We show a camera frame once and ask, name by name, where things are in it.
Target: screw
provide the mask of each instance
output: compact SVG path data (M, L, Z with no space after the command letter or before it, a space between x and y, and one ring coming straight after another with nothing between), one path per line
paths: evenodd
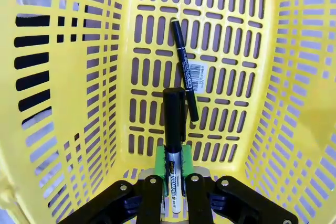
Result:
M196 182L196 181L198 181L198 177L197 177L196 175L194 175L194 176L191 177L191 180L192 180L193 182Z
M221 184L222 184L222 186L228 186L228 185L229 185L229 181L227 181L227 180L225 179L225 180L223 180L223 181L221 182Z

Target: basket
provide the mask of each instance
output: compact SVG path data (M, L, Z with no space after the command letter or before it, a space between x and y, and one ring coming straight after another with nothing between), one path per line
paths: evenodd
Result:
M336 0L0 4L0 207L16 223L59 222L154 167L162 90L181 85L173 18L205 69L201 119L187 118L194 165L236 177L300 223L335 220ZM165 217L184 219L185 207Z

